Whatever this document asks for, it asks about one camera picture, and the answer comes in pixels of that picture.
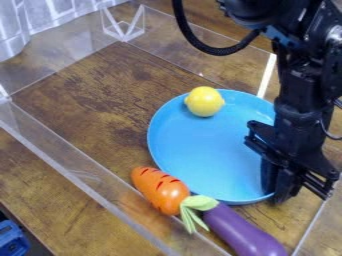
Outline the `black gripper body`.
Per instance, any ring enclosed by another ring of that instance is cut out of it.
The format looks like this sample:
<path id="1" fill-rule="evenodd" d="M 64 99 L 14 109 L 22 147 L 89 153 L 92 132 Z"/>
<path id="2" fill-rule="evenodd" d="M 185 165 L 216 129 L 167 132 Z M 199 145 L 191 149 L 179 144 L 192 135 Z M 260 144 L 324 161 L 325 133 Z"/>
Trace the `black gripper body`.
<path id="1" fill-rule="evenodd" d="M 293 106 L 275 100 L 275 121 L 267 125 L 247 122 L 245 146 L 279 167 L 301 174 L 305 187 L 321 200 L 331 196 L 340 172 L 327 160 L 321 146 L 327 137 L 334 106 L 327 105 L 303 113 Z"/>

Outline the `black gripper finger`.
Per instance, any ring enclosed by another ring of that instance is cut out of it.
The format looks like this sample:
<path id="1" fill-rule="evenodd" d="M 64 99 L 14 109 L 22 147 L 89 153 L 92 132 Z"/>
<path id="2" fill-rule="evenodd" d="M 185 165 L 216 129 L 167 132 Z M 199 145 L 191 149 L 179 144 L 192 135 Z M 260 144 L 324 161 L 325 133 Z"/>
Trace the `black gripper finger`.
<path id="1" fill-rule="evenodd" d="M 277 176 L 280 167 L 268 160 L 261 159 L 260 162 L 260 185 L 264 194 L 271 194 L 276 190 Z"/>
<path id="2" fill-rule="evenodd" d="M 272 202 L 281 204 L 291 197 L 295 197 L 301 188 L 301 174 L 288 168 L 279 167 L 275 178 L 275 192 Z"/>

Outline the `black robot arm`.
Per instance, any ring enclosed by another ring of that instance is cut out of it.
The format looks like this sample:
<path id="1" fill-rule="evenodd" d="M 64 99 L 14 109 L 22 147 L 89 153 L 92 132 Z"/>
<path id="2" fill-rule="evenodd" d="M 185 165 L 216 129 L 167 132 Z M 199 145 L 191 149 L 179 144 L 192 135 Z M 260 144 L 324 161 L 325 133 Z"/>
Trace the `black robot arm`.
<path id="1" fill-rule="evenodd" d="M 279 95 L 271 125 L 247 123 L 244 144 L 260 155 L 260 183 L 279 204 L 307 188 L 331 195 L 340 171 L 323 155 L 342 97 L 342 11 L 331 0 L 216 0 L 224 14 L 260 31 L 276 54 Z"/>

